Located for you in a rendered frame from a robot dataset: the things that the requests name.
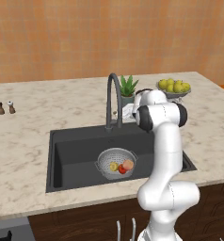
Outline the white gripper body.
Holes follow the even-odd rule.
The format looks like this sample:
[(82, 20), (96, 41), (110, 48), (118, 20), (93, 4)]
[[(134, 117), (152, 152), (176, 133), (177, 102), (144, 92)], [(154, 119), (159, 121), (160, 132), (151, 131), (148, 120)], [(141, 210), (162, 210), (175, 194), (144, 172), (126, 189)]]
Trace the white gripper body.
[(122, 119), (124, 121), (133, 121), (135, 119), (132, 114), (133, 107), (133, 104), (127, 104), (122, 108)]

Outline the dark grey arched faucet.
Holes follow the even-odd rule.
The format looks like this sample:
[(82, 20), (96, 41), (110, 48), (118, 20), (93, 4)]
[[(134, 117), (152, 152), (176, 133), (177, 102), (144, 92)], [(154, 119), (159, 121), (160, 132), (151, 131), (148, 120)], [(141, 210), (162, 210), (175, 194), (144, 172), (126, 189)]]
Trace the dark grey arched faucet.
[(116, 94), (117, 94), (117, 127), (121, 128), (122, 126), (122, 100), (120, 94), (120, 82), (115, 73), (110, 73), (107, 80), (107, 100), (106, 100), (106, 123), (105, 131), (110, 133), (112, 131), (112, 119), (111, 119), (111, 88), (112, 84), (115, 84)]

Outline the silver perforated colander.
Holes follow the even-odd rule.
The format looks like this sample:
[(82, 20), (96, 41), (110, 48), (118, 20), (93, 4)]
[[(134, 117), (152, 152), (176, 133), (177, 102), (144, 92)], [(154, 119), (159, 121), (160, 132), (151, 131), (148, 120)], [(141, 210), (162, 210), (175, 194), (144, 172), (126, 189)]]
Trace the silver perforated colander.
[(130, 177), (135, 167), (127, 170), (124, 174), (120, 173), (118, 169), (112, 170), (110, 167), (117, 163), (122, 165), (125, 160), (131, 160), (136, 164), (137, 156), (133, 151), (128, 151), (122, 148), (110, 148), (100, 153), (95, 167), (107, 180), (118, 180)]

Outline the pink-orange peach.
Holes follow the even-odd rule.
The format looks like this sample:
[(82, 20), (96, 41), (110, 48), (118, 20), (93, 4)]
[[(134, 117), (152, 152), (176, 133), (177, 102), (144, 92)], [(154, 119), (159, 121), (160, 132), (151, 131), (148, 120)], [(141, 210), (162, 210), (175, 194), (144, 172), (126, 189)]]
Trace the pink-orange peach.
[(134, 162), (132, 160), (124, 160), (122, 166), (126, 170), (131, 170), (134, 167)]

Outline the dark grey sink basin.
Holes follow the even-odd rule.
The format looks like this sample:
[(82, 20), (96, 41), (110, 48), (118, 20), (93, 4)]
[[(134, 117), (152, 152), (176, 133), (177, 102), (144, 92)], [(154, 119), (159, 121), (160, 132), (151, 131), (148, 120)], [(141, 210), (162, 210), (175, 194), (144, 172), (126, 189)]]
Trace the dark grey sink basin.
[(115, 126), (110, 133), (103, 125), (55, 130), (50, 133), (46, 190), (56, 192), (110, 181), (97, 170), (101, 152), (123, 148), (136, 154), (135, 170), (119, 180), (147, 178), (153, 167), (153, 133), (146, 133), (135, 123)]

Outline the green potted plant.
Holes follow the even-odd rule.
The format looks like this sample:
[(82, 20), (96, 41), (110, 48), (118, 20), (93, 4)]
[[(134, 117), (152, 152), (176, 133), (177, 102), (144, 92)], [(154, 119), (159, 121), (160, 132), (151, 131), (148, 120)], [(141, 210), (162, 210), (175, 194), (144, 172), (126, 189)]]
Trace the green potted plant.
[(125, 78), (123, 75), (120, 77), (122, 106), (126, 106), (134, 102), (137, 83), (138, 81), (133, 82), (132, 75), (130, 75), (128, 78)]

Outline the grey fruit bowl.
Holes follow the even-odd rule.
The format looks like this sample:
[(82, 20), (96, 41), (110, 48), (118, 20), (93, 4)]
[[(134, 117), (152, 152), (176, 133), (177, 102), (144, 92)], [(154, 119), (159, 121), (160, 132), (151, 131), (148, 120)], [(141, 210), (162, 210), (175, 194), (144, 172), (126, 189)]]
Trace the grey fruit bowl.
[(188, 90), (187, 92), (179, 92), (179, 93), (176, 93), (176, 92), (166, 92), (166, 91), (163, 89), (163, 92), (165, 93), (165, 95), (167, 96), (167, 98), (168, 98), (169, 100), (179, 101), (179, 102), (180, 102), (184, 96), (186, 96), (188, 93), (191, 92), (191, 90)]

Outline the dark brown cupboard door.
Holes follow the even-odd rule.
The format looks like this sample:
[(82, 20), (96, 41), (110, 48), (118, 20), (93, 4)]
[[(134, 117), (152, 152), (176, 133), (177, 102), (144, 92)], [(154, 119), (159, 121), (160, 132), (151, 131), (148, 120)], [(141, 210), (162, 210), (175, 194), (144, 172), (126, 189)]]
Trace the dark brown cupboard door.
[(200, 202), (181, 215), (175, 230), (183, 241), (224, 241), (224, 184), (200, 187)]
[(36, 241), (117, 241), (125, 214), (116, 206), (100, 204), (30, 216)]
[(132, 218), (136, 220), (135, 240), (137, 240), (140, 233), (147, 227), (150, 221), (150, 214), (151, 214), (150, 212), (142, 210), (142, 211), (135, 211), (133, 213), (128, 213), (126, 215), (124, 241), (129, 241), (132, 238), (132, 234), (133, 234)]

